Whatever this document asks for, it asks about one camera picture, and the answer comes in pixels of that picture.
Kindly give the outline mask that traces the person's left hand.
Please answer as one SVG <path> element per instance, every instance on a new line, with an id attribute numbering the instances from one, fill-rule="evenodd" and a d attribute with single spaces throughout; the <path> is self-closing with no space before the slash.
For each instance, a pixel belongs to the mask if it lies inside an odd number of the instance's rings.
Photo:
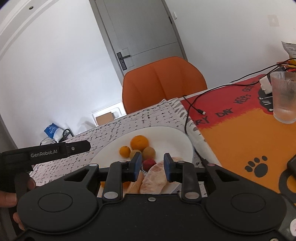
<path id="1" fill-rule="evenodd" d="M 29 190 L 34 190 L 36 188 L 36 182 L 31 177 L 28 180 L 27 188 Z M 17 197 L 15 193 L 0 191 L 0 196 L 1 196 L 1 208 L 12 208 L 17 205 Z M 25 228 L 17 212 L 13 214 L 13 219 L 18 224 L 18 227 L 24 231 Z"/>

